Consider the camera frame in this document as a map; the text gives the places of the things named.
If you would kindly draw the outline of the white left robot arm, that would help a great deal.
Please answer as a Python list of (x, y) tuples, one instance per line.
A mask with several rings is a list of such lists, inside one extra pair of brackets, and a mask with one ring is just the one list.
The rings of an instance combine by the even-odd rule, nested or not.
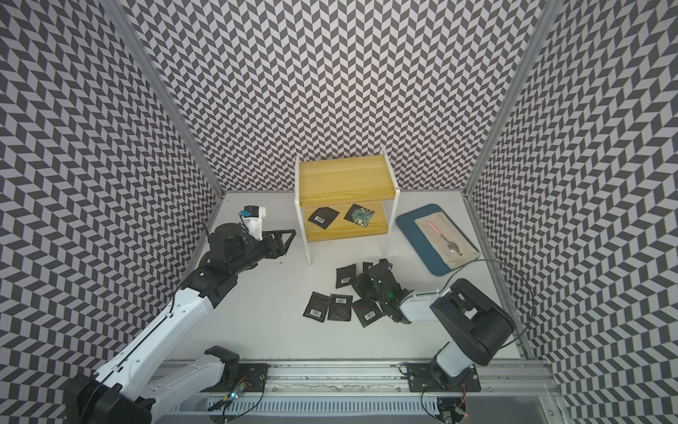
[(218, 226), (198, 268), (152, 323), (91, 376), (78, 374), (62, 385), (66, 422), (155, 423), (198, 392), (234, 379), (239, 357), (221, 346), (158, 380), (153, 376), (237, 285), (239, 274), (286, 255), (295, 236), (293, 230), (252, 231), (245, 223)]

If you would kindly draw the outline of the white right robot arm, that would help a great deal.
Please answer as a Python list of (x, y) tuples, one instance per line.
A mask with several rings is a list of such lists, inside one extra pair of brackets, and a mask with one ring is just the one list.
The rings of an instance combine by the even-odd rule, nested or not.
[(387, 316), (394, 323), (438, 322), (450, 336), (430, 361), (427, 388), (452, 391), (463, 386), (471, 369), (486, 366), (516, 329), (509, 314), (467, 279), (448, 282), (439, 291), (413, 291), (396, 281), (389, 261), (380, 261), (350, 279), (359, 297), (363, 323)]

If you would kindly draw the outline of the green tea bag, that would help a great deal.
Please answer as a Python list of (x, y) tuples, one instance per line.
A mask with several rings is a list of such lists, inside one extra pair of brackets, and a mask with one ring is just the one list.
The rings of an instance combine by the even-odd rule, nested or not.
[(353, 204), (349, 207), (347, 213), (344, 216), (344, 220), (363, 228), (369, 226), (372, 218), (375, 215), (375, 211), (370, 208), (365, 208), (358, 204)]

